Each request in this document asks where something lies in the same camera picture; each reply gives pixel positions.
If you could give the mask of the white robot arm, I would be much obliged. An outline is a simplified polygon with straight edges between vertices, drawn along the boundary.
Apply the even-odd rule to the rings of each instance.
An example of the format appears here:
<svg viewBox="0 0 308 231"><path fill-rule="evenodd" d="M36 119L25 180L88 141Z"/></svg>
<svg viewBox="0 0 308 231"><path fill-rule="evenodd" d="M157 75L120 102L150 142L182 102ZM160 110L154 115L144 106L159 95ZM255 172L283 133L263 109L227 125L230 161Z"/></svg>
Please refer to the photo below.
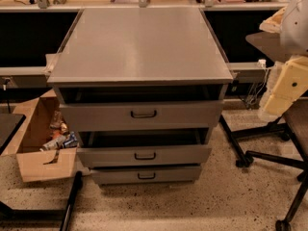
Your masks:
<svg viewBox="0 0 308 231"><path fill-rule="evenodd" d="M266 24L277 15L282 15L280 42L291 58L285 63L276 62L270 70L258 110L258 117L266 122L281 117L308 90L308 0L292 0L265 20L260 29L269 31Z"/></svg>

